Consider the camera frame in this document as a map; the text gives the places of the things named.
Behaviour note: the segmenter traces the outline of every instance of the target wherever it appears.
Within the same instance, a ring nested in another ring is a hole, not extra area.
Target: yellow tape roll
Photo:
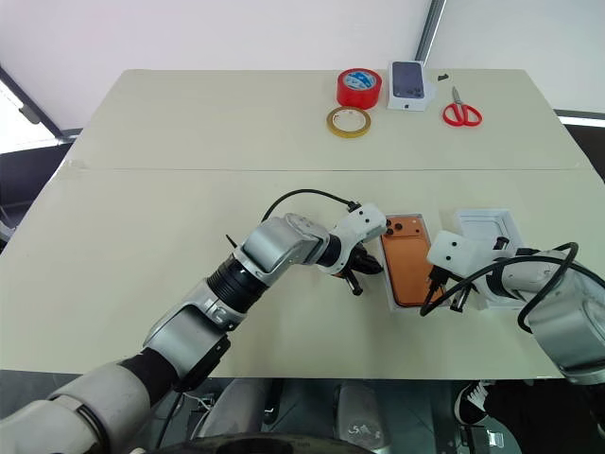
[[[339,137],[352,139],[368,132],[372,121],[366,111],[356,107],[342,106],[328,114],[326,123],[332,133]]]

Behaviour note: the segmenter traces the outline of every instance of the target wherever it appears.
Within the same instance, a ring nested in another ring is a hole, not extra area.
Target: white wall
[[[605,113],[605,0],[449,0],[426,64],[523,68],[553,108]]]
[[[0,62],[62,129],[120,73],[384,68],[412,59],[429,0],[0,0]]]

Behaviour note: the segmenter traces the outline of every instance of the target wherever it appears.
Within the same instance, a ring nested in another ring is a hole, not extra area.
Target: red tape roll
[[[382,79],[371,69],[347,69],[338,75],[337,101],[341,106],[369,109],[378,102]]]

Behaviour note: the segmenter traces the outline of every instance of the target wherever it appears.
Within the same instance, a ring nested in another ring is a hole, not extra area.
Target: scissors
[[[452,126],[478,126],[483,121],[483,117],[481,113],[472,106],[468,104],[462,103],[460,99],[460,95],[458,94],[458,90],[456,87],[452,87],[452,96],[454,97],[454,102],[452,104],[448,104],[445,109],[443,109],[443,120],[448,125]],[[454,111],[453,119],[451,116],[448,116],[449,111]],[[469,120],[469,112],[473,113],[476,117],[475,121]]]

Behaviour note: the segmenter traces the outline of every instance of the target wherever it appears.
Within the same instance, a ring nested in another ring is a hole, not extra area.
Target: black shoe
[[[474,381],[460,391],[454,404],[454,414],[461,424],[474,426],[487,418],[483,405],[489,393],[487,387],[491,385],[489,381]]]

